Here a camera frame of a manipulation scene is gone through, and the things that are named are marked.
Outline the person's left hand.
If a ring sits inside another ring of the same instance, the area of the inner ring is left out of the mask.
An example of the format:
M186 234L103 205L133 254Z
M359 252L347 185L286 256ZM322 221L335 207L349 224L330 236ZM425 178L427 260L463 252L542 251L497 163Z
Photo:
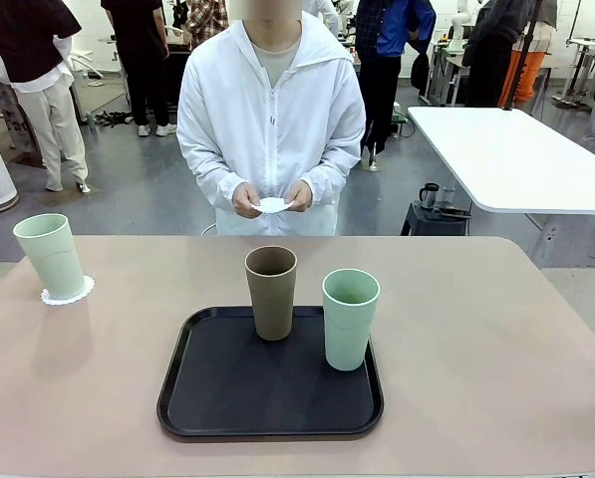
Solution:
M310 186L303 180L296 181L285 197L288 211L305 212L312 203L312 191Z

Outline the person's right hand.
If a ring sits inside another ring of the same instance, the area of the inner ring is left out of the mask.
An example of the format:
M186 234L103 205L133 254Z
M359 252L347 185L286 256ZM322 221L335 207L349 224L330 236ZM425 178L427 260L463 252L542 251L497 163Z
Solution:
M238 216L246 219L254 219L261 215L256 209L260 205L260 199L255 187L248 183L240 183L233 191L232 204Z

